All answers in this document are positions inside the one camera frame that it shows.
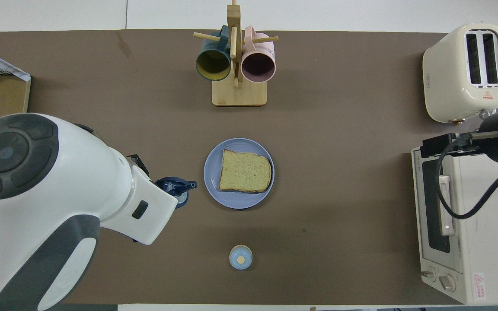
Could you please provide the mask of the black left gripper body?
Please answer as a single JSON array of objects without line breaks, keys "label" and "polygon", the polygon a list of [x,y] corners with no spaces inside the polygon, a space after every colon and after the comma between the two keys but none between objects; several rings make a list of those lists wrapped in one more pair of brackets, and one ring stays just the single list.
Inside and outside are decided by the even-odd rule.
[{"label": "black left gripper body", "polygon": [[138,154],[131,154],[126,157],[127,163],[130,166],[131,175],[134,178],[136,171],[142,171],[145,178],[150,178],[150,172],[144,165]]}]

